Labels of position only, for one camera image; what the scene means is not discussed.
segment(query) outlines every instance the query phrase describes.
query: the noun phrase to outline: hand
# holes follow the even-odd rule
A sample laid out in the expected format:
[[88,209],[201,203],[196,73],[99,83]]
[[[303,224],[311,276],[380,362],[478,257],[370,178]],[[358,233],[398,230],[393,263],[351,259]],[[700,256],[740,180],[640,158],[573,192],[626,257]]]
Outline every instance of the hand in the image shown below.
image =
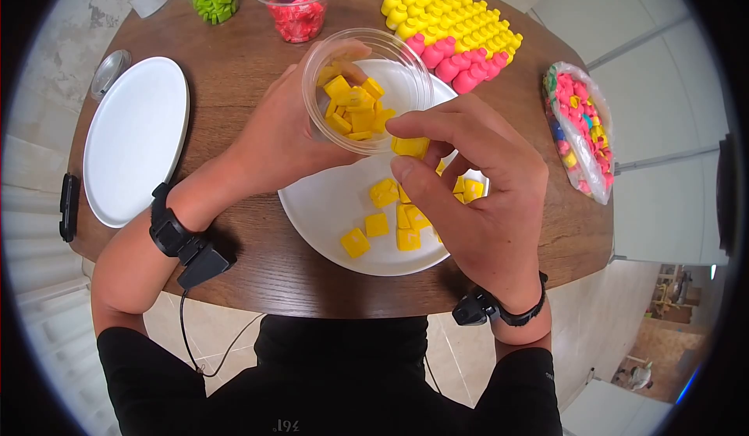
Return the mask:
[[239,199],[285,188],[305,176],[363,158],[312,138],[302,74],[318,45],[314,43],[299,65],[288,66],[268,87],[239,137],[222,155],[237,170]]
[[[474,94],[390,119],[387,130],[431,139],[424,160],[400,156],[390,166],[460,269],[510,313],[534,307],[541,297],[537,249],[548,179],[541,155]],[[439,177],[437,164],[455,149]],[[452,189],[469,168],[486,175],[493,189],[464,206]]]

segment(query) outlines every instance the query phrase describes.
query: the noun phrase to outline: black cable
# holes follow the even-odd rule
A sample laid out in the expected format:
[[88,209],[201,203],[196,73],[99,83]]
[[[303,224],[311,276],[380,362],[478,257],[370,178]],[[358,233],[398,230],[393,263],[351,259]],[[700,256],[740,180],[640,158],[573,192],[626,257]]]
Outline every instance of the black cable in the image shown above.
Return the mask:
[[437,385],[437,380],[435,379],[435,375],[431,372],[431,366],[429,366],[429,359],[426,357],[426,354],[424,355],[424,360],[426,361],[426,369],[429,370],[429,375],[431,376],[431,381],[435,383],[435,387],[437,388],[437,392],[442,395],[442,391],[440,390],[440,386]]
[[183,315],[183,307],[185,303],[185,298],[187,298],[187,291],[189,290],[185,290],[184,293],[182,293],[182,300],[180,301],[180,326],[182,327],[182,340],[185,341],[185,348],[187,348],[187,354],[190,356],[190,361],[192,361],[192,366],[195,366],[195,371],[203,375],[204,378],[213,378],[217,374],[219,374],[221,366],[224,366],[224,361],[226,361],[226,357],[229,356],[231,347],[233,347],[234,344],[239,340],[239,338],[242,336],[244,331],[247,330],[247,328],[251,326],[253,322],[257,321],[257,318],[259,318],[260,316],[264,314],[261,313],[255,316],[254,319],[252,319],[246,326],[244,326],[244,328],[242,328],[242,330],[239,331],[239,333],[234,338],[234,340],[232,340],[231,343],[229,344],[229,347],[226,348],[226,353],[224,353],[223,358],[221,358],[221,363],[219,363],[219,367],[216,368],[216,371],[212,375],[207,375],[203,373],[202,368],[198,367],[198,364],[195,362],[195,358],[192,357],[192,352],[190,351],[190,345],[187,343],[187,334],[185,333],[185,321],[184,321],[184,315]]

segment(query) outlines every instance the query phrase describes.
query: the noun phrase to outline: person's right hand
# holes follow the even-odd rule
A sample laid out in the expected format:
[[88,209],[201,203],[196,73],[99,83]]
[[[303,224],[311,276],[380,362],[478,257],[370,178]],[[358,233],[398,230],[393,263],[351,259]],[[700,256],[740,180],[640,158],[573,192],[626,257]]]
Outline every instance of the person's right hand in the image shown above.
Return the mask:
[[[533,308],[541,297],[537,250],[548,178],[541,155],[474,94],[390,119],[387,130],[431,139],[423,160],[399,156],[390,167],[463,273],[508,312]],[[454,149],[458,155],[439,177],[437,164]],[[493,189],[464,206],[453,187],[469,168],[483,172]]]

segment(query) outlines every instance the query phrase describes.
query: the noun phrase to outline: wooden table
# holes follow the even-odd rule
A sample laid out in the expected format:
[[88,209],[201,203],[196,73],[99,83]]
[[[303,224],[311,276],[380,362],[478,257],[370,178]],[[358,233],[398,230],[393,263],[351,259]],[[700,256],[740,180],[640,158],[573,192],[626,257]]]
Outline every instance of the wooden table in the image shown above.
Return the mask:
[[[105,53],[126,49],[133,63],[164,56],[182,67],[190,87],[191,110],[188,137],[175,171],[178,180],[229,146],[267,86],[309,48],[309,44],[282,41],[259,2],[240,1],[236,17],[219,27],[202,23],[184,0],[170,1],[147,19],[131,11]],[[381,2],[330,0],[318,39],[354,27],[384,29]],[[475,93],[502,113],[548,164],[538,254],[541,270],[548,273],[549,285],[554,287],[604,268],[611,253],[613,202],[601,206],[569,184],[541,98],[541,76],[550,64],[584,64],[572,48],[527,15],[499,0],[487,2],[501,10],[501,18],[510,21],[513,31],[522,32],[524,40],[513,63]],[[70,150],[68,170],[79,177],[96,107],[90,97],[85,99]],[[367,276],[341,268],[296,233],[275,193],[242,201],[221,214],[215,224],[239,241],[241,252],[230,271],[193,290],[190,297],[196,300],[284,315],[395,317],[452,310],[469,287],[451,259],[401,277]],[[97,220],[83,193],[78,235],[71,247],[96,261],[115,232]],[[175,281],[179,271],[165,291],[181,294]]]

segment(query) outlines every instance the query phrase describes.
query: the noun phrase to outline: black device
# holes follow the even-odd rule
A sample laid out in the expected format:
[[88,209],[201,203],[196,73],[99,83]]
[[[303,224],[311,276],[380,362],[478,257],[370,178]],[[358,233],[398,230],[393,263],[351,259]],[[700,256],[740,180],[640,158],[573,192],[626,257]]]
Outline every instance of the black device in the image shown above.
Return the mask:
[[538,278],[541,281],[541,299],[538,304],[523,314],[510,314],[502,308],[499,300],[492,293],[476,286],[458,301],[458,305],[453,310],[453,318],[458,325],[481,325],[486,322],[487,318],[490,320],[501,318],[514,327],[528,324],[528,321],[538,315],[546,300],[545,284],[549,277],[546,273],[539,271]]
[[60,193],[60,211],[62,221],[60,222],[60,236],[66,243],[70,243],[76,237],[78,226],[78,196],[81,183],[77,177],[66,173],[62,177],[62,192]]
[[185,270],[177,278],[177,283],[189,290],[219,273],[228,271],[237,256],[220,252],[203,233],[191,233],[177,220],[171,208],[166,207],[166,196],[170,187],[161,183],[154,192],[151,204],[151,227],[148,232],[162,253],[168,257],[178,257]]

